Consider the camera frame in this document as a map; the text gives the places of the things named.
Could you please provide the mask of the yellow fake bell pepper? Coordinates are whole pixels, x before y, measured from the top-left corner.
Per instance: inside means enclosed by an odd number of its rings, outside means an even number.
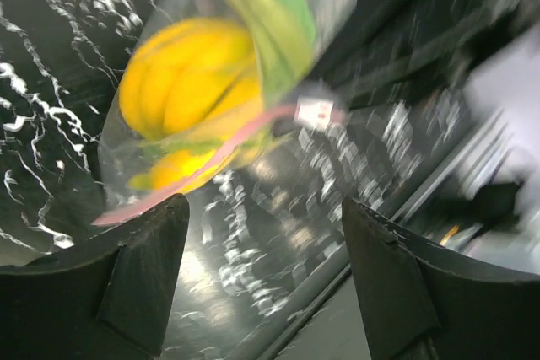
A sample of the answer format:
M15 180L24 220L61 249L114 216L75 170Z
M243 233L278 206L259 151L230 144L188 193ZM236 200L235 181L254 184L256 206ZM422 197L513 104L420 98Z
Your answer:
M226 19L185 19L132 54L118 89L128 126L149 140L183 132L246 105L262 109L249 31Z

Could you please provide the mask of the clear zip top bag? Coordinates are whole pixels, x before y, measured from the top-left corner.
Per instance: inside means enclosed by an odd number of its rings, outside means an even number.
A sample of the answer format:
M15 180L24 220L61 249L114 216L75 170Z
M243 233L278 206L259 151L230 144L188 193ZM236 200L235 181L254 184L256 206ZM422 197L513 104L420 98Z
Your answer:
M300 128L348 121L311 69L356 0L161 0L121 76L100 139L106 209L125 223Z

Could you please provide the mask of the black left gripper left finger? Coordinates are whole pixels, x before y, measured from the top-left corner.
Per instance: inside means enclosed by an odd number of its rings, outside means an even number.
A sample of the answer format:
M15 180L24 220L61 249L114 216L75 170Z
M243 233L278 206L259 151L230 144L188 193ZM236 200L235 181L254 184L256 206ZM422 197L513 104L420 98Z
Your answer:
M156 359L189 223L175 195L26 266L1 269L3 359Z

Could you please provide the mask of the green fake celery stalks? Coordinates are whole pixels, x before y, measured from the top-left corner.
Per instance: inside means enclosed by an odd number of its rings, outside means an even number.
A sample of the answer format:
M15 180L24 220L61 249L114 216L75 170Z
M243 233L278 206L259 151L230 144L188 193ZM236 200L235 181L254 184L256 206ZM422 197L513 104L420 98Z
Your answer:
M264 105L276 105L314 65L316 27L307 0L225 0L250 31Z

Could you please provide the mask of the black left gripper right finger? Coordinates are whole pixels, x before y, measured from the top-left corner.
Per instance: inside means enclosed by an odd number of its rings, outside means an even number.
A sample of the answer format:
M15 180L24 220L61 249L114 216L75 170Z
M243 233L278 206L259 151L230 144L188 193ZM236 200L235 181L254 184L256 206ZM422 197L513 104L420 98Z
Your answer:
M344 199L374 359L537 359L539 277L448 250Z

